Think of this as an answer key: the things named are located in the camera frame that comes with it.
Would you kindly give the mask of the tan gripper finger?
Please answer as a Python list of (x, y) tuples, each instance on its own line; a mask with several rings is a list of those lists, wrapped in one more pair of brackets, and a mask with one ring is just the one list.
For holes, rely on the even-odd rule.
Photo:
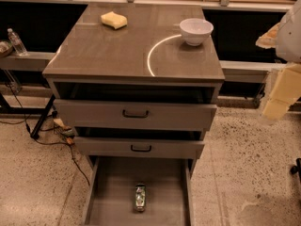
[(274, 26), (272, 26), (266, 33), (258, 37), (258, 39), (255, 42), (255, 45), (263, 49), (275, 48), (278, 28), (279, 24), (275, 24)]
[(301, 64), (288, 63), (277, 73), (277, 79), (262, 111), (271, 121), (281, 119), (301, 97)]

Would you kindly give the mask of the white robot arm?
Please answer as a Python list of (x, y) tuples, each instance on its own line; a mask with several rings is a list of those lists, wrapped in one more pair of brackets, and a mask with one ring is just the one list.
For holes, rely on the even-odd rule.
[(277, 73), (262, 115), (271, 121), (281, 119), (301, 97), (301, 0), (256, 40), (258, 47), (275, 48), (276, 55), (287, 64)]

